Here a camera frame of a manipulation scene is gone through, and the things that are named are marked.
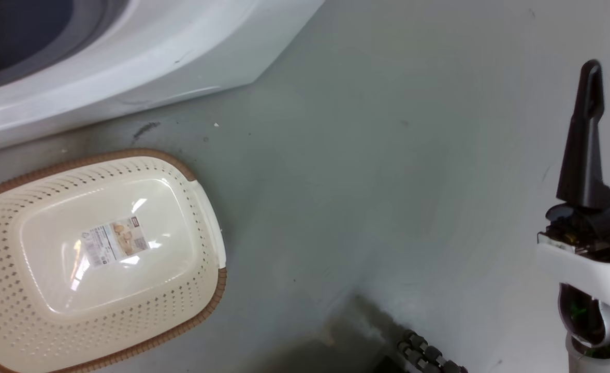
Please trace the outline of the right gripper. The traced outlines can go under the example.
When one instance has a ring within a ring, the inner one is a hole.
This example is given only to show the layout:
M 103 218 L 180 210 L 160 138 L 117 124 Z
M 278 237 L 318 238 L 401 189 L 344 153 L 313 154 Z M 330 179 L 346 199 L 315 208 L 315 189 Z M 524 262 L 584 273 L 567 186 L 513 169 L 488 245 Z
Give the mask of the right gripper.
M 555 281 L 610 305 L 610 187 L 599 139 L 604 112 L 602 66 L 589 60 L 580 69 L 556 194 L 567 204 L 547 211 L 535 257 Z

